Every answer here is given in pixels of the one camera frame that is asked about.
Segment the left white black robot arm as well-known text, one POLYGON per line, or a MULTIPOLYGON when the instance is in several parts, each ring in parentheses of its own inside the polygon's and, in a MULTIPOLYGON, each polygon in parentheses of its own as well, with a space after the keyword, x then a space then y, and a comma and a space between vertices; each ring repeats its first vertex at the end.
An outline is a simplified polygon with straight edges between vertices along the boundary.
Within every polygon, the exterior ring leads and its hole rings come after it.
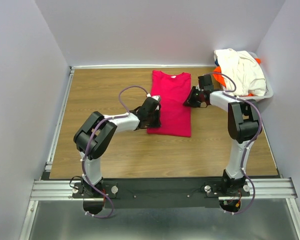
POLYGON ((101 156, 106 152, 113 136, 125 131, 159 128, 161 97, 147 95, 141 106, 118 115, 93 112, 74 135, 73 141, 80 153, 82 166, 81 187, 77 189, 89 197, 101 191, 101 156))

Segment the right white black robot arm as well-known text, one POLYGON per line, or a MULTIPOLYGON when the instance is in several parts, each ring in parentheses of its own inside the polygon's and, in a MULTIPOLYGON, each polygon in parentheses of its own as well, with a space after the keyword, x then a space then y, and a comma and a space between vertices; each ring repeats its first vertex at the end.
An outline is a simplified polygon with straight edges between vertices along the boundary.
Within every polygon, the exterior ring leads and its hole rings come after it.
POLYGON ((215 106, 227 112, 227 130, 232 139, 232 146, 219 189, 224 195, 231 196, 244 188, 247 161, 251 147, 262 131, 262 118, 254 99, 246 100, 234 95, 236 88, 215 89, 212 74, 198 77, 198 85, 191 88, 183 105, 200 108, 204 103, 206 106, 215 106))

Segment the pink t shirt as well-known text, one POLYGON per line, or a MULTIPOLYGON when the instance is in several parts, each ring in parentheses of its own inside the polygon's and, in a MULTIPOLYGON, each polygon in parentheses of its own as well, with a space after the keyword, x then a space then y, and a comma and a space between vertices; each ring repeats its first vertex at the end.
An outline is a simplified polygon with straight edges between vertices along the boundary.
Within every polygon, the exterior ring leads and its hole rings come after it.
POLYGON ((161 127, 147 129, 148 134, 191 137, 191 108, 184 106, 192 87, 190 73, 169 75, 152 71, 151 95, 161 97, 161 127))

